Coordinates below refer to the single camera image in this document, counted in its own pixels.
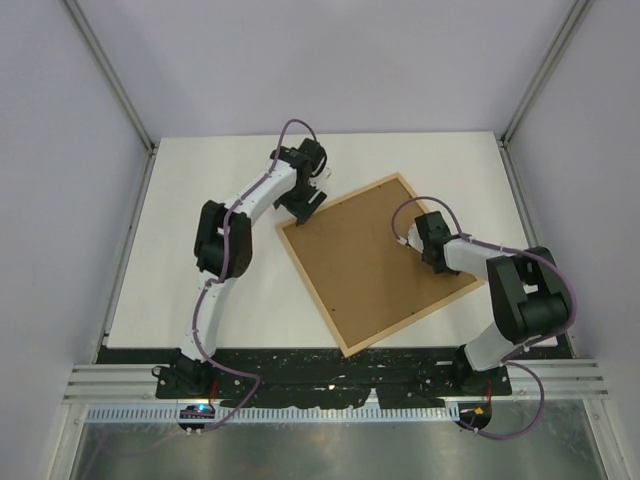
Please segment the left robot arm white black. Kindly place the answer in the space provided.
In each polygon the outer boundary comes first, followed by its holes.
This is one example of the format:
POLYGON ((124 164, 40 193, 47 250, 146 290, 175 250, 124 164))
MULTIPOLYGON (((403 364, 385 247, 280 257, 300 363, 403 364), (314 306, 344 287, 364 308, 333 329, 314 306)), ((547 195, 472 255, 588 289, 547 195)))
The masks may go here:
POLYGON ((280 207, 302 225, 327 198, 317 186, 327 154, 315 138, 294 148, 278 147, 254 183, 225 202, 207 201, 194 243, 199 294, 191 323, 167 367, 158 368, 159 398, 201 398, 214 383, 219 326, 231 289, 253 257, 253 227, 269 209, 280 207))

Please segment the wooden picture frame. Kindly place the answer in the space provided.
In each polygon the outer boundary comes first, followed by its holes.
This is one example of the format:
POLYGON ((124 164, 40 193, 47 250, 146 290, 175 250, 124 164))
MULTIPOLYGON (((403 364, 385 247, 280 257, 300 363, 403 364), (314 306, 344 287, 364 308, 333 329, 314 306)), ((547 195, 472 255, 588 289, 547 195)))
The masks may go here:
POLYGON ((436 274, 392 231, 426 207, 393 174, 342 196, 303 225, 277 232, 345 357, 372 346, 480 288, 467 274, 436 274))

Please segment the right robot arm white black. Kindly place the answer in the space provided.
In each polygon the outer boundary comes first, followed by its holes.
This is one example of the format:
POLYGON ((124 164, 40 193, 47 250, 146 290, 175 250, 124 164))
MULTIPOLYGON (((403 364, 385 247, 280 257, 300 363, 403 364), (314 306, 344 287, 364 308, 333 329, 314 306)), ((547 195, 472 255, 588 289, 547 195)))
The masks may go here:
POLYGON ((485 393, 501 381, 509 355, 570 319, 574 301, 544 247, 511 251, 454 235, 438 211, 415 218, 407 244, 436 274, 467 273, 488 283, 493 321, 452 362, 452 384, 462 393, 485 393))

